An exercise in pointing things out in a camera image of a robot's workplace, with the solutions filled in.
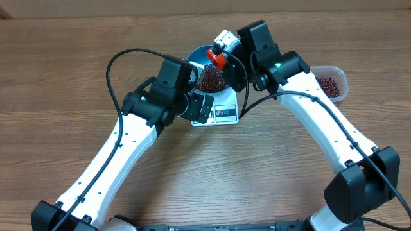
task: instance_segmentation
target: robotic arm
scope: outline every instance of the robotic arm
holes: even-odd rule
[[[280,54],[264,21],[245,26],[237,34],[238,37],[230,31],[223,31],[215,39],[214,47],[207,51],[212,63],[223,70],[226,82],[236,92],[242,91],[251,82],[255,90],[267,90],[271,95],[303,92],[321,100],[336,115],[357,146],[364,150],[396,187],[399,157],[395,150],[391,147],[379,150],[364,137],[327,98],[310,72],[310,67],[296,52]],[[241,65],[235,65],[236,59],[244,64],[244,69]],[[127,94],[122,106],[125,130],[120,147],[62,228],[109,230],[107,224],[103,226],[103,221],[115,193],[162,129],[170,125],[175,116],[200,123],[207,121],[213,98],[194,93],[194,86],[204,75],[203,69],[204,66],[200,64],[167,56],[157,78],[149,78]],[[147,92],[144,88],[149,84],[151,87]],[[278,99],[313,136],[336,174],[324,191],[326,205],[301,223],[302,229],[341,230],[370,210],[393,199],[392,190],[364,161],[364,157],[323,106],[300,95],[284,94]],[[119,122],[83,175],[54,205],[41,201],[36,206],[31,215],[33,230],[51,230],[60,221],[107,159],[118,132]]]

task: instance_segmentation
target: wood grain tabletop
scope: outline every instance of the wood grain tabletop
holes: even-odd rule
[[[411,203],[411,11],[252,13],[0,21],[0,230],[31,230],[40,200],[54,203],[106,141],[116,111],[107,63],[132,47],[187,57],[223,29],[264,19],[282,53],[335,65],[349,94],[337,107],[379,147],[401,157],[398,189]],[[127,54],[112,67],[119,101],[162,60]],[[249,102],[266,92],[250,92]],[[244,92],[238,94],[242,106]],[[176,119],[139,159],[107,215],[140,224],[273,223],[324,205],[334,174],[315,141],[277,101],[235,126]],[[368,214],[408,226],[397,199]],[[381,228],[367,224],[370,230]]]

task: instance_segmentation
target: red plastic part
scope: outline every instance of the red plastic part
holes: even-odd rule
[[[211,63],[217,67],[217,69],[222,70],[227,63],[223,54],[215,55],[213,50],[210,48],[206,52],[208,59],[210,59]]]

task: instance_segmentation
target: red cap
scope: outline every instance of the red cap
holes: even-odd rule
[[[214,66],[217,67],[218,70],[222,70],[227,63],[223,54],[219,54],[218,56],[213,53],[213,49],[210,48],[206,52],[208,59],[213,63]]]

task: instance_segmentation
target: clear plastic container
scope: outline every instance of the clear plastic container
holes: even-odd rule
[[[337,83],[337,88],[340,90],[339,97],[330,98],[332,102],[343,100],[348,94],[347,76],[339,67],[335,66],[316,66],[311,67],[311,72],[317,78],[332,78]]]

